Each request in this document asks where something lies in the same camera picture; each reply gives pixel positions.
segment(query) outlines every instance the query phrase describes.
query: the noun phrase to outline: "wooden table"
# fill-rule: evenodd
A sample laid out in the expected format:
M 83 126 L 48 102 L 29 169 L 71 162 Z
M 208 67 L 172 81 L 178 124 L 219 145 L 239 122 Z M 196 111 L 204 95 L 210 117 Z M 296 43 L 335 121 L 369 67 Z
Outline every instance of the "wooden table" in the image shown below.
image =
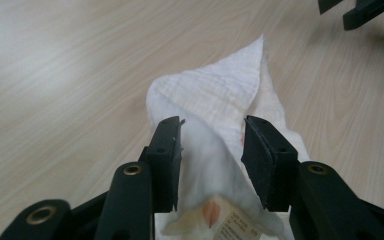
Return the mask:
M 353 4 L 0 1 L 0 233 L 36 201 L 106 191 L 149 143 L 151 82 L 261 34 L 289 127 L 384 208 L 384 15 L 345 32 Z

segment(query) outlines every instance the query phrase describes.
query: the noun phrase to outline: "metal screw head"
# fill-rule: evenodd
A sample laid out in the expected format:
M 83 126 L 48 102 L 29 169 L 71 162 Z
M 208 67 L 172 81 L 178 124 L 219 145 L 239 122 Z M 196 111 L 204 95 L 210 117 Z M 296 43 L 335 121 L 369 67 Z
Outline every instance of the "metal screw head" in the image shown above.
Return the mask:
M 142 167 L 139 165 L 128 166 L 124 169 L 123 172 L 126 175 L 133 176 L 142 172 Z
M 26 222 L 30 225 L 38 225 L 51 219 L 56 212 L 56 207 L 52 205 L 46 205 L 31 212 L 27 216 Z
M 319 164 L 310 164 L 308 165 L 308 170 L 314 174 L 319 174 L 319 175 L 327 175 L 328 170 Z

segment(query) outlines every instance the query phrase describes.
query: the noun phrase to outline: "napkin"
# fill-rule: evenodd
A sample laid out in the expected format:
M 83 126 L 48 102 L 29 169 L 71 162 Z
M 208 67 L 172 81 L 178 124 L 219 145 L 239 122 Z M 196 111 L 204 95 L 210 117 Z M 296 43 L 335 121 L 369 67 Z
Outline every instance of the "napkin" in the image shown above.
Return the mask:
M 172 116 L 185 120 L 178 211 L 156 214 L 157 239 L 293 239 L 285 216 L 262 208 L 241 162 L 246 115 L 270 121 L 301 162 L 310 160 L 301 136 L 286 126 L 263 46 L 261 36 L 214 64 L 151 84 L 151 128 Z

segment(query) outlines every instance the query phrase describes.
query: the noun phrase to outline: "table surface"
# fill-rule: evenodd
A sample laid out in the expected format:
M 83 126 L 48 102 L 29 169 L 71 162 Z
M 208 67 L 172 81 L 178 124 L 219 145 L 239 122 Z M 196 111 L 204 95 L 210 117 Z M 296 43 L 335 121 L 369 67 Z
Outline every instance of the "table surface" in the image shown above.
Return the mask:
M 384 208 L 384 14 L 346 32 L 354 1 L 0 1 L 0 233 L 22 209 L 106 191 L 151 133 L 151 82 L 261 34 L 288 126 L 310 157 Z

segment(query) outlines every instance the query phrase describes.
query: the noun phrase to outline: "white cloth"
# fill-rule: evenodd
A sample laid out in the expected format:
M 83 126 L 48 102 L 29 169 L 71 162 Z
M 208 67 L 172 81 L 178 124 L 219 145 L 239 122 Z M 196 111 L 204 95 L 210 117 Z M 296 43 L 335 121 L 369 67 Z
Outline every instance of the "white cloth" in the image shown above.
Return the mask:
M 157 239 L 213 239 L 216 227 L 204 229 L 194 220 L 174 235 L 163 230 L 167 223 L 200 209 L 214 196 L 241 209 L 266 232 L 281 239 L 293 238 L 277 215 L 262 209 L 240 160 L 243 119 L 248 114 L 270 121 L 298 150 L 299 160 L 309 160 L 300 135 L 286 127 L 284 110 L 267 70 L 263 43 L 260 37 L 217 63 L 160 77 L 149 88 L 146 103 L 153 129 L 172 116 L 186 121 L 181 130 L 184 151 L 178 213 L 156 216 Z

